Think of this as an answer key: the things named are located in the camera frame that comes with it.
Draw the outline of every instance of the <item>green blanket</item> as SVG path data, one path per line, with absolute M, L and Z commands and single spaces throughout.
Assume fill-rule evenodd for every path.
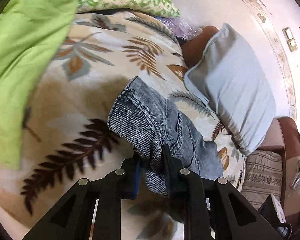
M 0 163 L 19 168 L 29 94 L 70 28 L 77 0 L 11 0 L 0 15 Z

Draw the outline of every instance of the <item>plastic bag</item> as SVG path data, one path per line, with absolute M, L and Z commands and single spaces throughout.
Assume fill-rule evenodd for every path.
M 183 18 L 164 18 L 159 16 L 154 16 L 157 20 L 166 25 L 173 34 L 185 41 L 192 40 L 195 36 L 202 33 L 202 29 L 192 26 L 189 21 Z

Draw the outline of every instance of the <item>black device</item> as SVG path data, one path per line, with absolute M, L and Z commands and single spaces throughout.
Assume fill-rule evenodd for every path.
M 169 199 L 183 200 L 184 240 L 282 240 L 280 234 L 225 178 L 200 178 L 162 147 Z M 34 225 L 23 240 L 88 240 L 96 200 L 93 240 L 121 239 L 121 199 L 135 199 L 141 179 L 138 153 L 103 179 L 80 179 Z M 207 208 L 206 198 L 210 202 Z

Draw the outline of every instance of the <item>white fabric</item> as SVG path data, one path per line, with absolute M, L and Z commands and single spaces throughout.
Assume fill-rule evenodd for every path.
M 184 76 L 186 88 L 216 112 L 245 155 L 262 143 L 276 105 L 253 49 L 229 24 L 208 42 Z

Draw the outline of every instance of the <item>jeans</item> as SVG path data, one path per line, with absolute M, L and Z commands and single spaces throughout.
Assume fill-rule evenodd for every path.
M 129 141 L 141 156 L 148 188 L 165 194 L 161 147 L 185 168 L 202 178 L 215 180 L 223 174 L 217 145 L 204 141 L 190 119 L 177 106 L 134 77 L 114 102 L 108 127 Z

